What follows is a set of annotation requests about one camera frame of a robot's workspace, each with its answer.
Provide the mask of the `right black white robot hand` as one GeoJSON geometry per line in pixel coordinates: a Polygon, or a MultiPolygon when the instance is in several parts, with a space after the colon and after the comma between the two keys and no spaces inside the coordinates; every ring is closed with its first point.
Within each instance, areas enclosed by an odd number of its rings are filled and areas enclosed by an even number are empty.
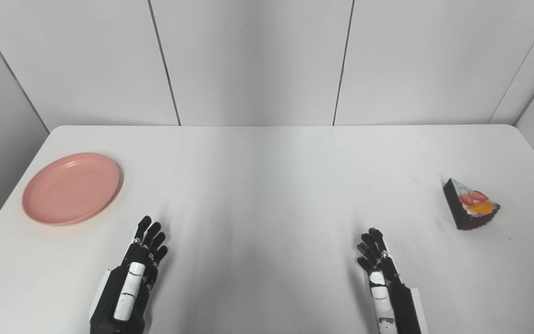
{"type": "Polygon", "coordinates": [[[375,227],[360,235],[357,264],[365,272],[379,334],[427,334],[417,288],[402,280],[383,233],[375,227]]]}

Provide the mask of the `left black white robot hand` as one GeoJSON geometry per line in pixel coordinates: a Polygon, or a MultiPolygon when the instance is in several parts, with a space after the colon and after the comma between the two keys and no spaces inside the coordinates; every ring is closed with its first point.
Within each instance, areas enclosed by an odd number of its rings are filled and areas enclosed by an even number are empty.
{"type": "Polygon", "coordinates": [[[169,253],[160,222],[144,216],[137,226],[121,264],[107,270],[93,301],[91,334],[142,334],[144,315],[159,275],[159,265],[169,253]]]}

